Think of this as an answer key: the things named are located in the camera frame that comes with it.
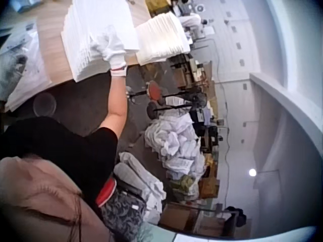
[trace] gloved hand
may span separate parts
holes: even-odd
[[[103,60],[110,63],[112,76],[126,75],[126,52],[113,25],[109,25],[104,35],[98,37],[91,47],[103,57]]]

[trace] woman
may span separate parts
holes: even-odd
[[[127,117],[125,51],[113,27],[93,45],[111,66],[108,114],[87,137],[47,117],[0,137],[0,207],[26,241],[115,241],[95,203],[113,171]]]

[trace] pile of paper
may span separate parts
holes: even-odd
[[[140,65],[190,51],[184,29],[171,12],[157,15],[136,30],[140,43],[136,55]]]
[[[65,17],[62,40],[76,82],[109,70],[108,62],[91,48],[109,25],[114,26],[127,52],[139,49],[126,0],[73,0]]]

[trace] red stool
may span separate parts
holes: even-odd
[[[128,98],[132,99],[133,97],[147,95],[151,100],[158,101],[161,98],[162,91],[160,90],[159,85],[155,81],[150,81],[147,83],[146,90],[132,93],[130,87],[128,87],[127,96]]]
[[[104,184],[103,188],[101,189],[99,195],[97,196],[95,202],[98,207],[102,207],[113,195],[115,189],[117,187],[117,181],[113,177],[110,177],[106,183]]]

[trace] bag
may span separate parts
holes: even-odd
[[[136,188],[121,180],[117,180],[117,184],[112,197],[101,207],[103,222],[113,233],[122,235],[126,241],[136,241],[146,203],[137,195]]]

